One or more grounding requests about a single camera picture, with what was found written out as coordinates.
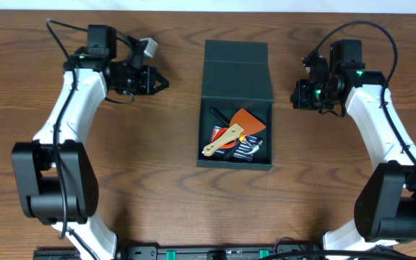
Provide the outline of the dark green box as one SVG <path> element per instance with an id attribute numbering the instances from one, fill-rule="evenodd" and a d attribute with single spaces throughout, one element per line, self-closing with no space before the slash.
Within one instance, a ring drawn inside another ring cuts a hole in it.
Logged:
<path id="1" fill-rule="evenodd" d="M 273 103 L 266 43 L 206 40 L 196 165 L 235 170 L 272 169 Z M 219 128 L 228 127 L 209 111 L 210 108 L 217 109 L 228 120 L 243 108 L 266 128 L 248 136 L 238 151 L 227 160 L 224 156 L 228 151 L 221 149 L 213 156 L 206 157 L 202 154 L 203 147 L 212 142 Z M 257 152 L 246 156 L 239 152 L 259 140 L 262 144 Z"/>

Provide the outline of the black yellow screwdriver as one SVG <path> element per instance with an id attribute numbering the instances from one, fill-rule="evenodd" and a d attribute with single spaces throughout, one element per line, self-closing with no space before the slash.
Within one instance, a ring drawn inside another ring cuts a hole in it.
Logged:
<path id="1" fill-rule="evenodd" d="M 214 107 L 211 107 L 209 109 L 209 112 L 220 123 L 223 124 L 223 127 L 220 127 L 219 129 L 217 127 L 214 127 L 212 135 L 211 135 L 211 141 L 213 142 L 216 139 L 218 139 L 221 135 L 224 134 L 224 132 L 230 126 L 230 121 L 223 113 L 221 113 L 218 109 Z M 244 140 L 244 137 L 240 136 L 235 141 L 225 144 L 225 148 L 219 148 L 218 151 L 214 153 L 214 156 L 218 159 L 229 160 L 229 161 L 232 161 L 234 159 L 247 161 L 248 156 L 243 155 L 241 151 L 239 150 L 241 148 L 243 140 Z"/>

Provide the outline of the red black pliers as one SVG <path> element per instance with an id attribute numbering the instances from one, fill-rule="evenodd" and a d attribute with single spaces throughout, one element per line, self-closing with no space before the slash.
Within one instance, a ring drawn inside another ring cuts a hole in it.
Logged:
<path id="1" fill-rule="evenodd" d="M 213 142 L 212 148 L 213 149 L 219 149 L 224 144 L 227 144 L 228 142 L 231 142 L 238 138 L 240 133 L 240 130 L 234 127 L 230 127 L 226 130 L 226 132 L 221 135 L 216 141 Z"/>

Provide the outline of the orange scraper wooden handle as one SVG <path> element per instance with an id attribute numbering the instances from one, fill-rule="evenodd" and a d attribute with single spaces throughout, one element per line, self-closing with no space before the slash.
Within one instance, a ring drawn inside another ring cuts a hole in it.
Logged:
<path id="1" fill-rule="evenodd" d="M 238 110 L 236 114 L 231 118 L 230 127 L 234 127 L 240 130 L 238 138 L 240 136 L 245 137 L 248 135 L 256 134 L 266 128 L 266 126 L 259 119 L 250 114 L 244 108 Z M 212 148 L 213 142 L 203 148 L 203 155 L 209 157 L 218 150 Z"/>

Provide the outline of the small steel claw hammer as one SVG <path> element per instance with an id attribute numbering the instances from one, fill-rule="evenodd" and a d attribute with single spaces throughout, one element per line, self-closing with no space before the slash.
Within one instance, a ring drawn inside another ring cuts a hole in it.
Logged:
<path id="1" fill-rule="evenodd" d="M 251 151 L 247 152 L 247 155 L 252 155 L 259 151 L 260 146 L 263 144 L 263 140 L 259 139 L 257 143 L 251 145 Z"/>

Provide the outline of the blue drill bit case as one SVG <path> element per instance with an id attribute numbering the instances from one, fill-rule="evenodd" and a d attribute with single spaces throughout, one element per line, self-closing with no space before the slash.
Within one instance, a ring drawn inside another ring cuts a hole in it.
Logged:
<path id="1" fill-rule="evenodd" d="M 222 158 L 223 160 L 245 160 L 252 161 L 254 154 L 247 155 L 247 152 L 251 151 L 251 145 L 257 143 L 259 138 L 255 136 L 246 136 L 243 141 L 239 139 L 229 142 L 218 149 L 215 155 Z"/>

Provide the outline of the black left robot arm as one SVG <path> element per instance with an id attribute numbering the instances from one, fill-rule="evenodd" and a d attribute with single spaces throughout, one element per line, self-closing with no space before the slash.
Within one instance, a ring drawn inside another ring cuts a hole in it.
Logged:
<path id="1" fill-rule="evenodd" d="M 145 59 L 157 42 L 108 25 L 89 25 L 87 43 L 66 54 L 63 85 L 48 120 L 30 142 L 12 148 L 12 166 L 25 216 L 56 229 L 81 259 L 127 259 L 128 248 L 98 213 L 99 185 L 85 149 L 101 103 L 114 91 L 154 95 L 169 83 Z"/>

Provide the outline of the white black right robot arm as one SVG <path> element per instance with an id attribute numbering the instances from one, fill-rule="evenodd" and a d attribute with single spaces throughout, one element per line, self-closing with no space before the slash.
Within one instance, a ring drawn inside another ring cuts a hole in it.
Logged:
<path id="1" fill-rule="evenodd" d="M 391 101 L 386 78 L 366 69 L 360 40 L 339 40 L 330 58 L 317 50 L 302 59 L 308 79 L 290 100 L 297 109 L 349 115 L 363 138 L 373 174 L 355 202 L 354 217 L 324 234 L 327 251 L 372 251 L 416 241 L 416 146 Z"/>

